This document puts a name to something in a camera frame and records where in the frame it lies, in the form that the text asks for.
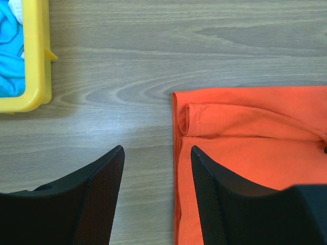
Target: wood grain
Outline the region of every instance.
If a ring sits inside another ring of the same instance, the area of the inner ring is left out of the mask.
[[[0,115],[0,188],[33,189],[122,144],[110,244],[173,244],[173,91],[327,85],[326,1],[56,0],[50,7],[59,57],[53,100]]]

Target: black plastic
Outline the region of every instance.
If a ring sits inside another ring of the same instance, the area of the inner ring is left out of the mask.
[[[327,185],[277,191],[239,176],[196,146],[191,158],[204,245],[327,244]]]
[[[0,244],[108,245],[124,150],[34,191],[0,193]]]

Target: folded orange towel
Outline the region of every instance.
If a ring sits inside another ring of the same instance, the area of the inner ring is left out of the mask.
[[[327,86],[173,94],[175,244],[201,245],[191,147],[258,184],[327,183]]]

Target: blue cloth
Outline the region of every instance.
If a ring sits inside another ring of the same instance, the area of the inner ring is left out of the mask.
[[[0,0],[0,97],[16,97],[25,91],[25,60],[22,25]]]

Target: orange cloth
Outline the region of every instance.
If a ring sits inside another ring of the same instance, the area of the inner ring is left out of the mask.
[[[173,94],[175,244],[202,245],[191,147],[258,184],[327,183],[327,86]]]

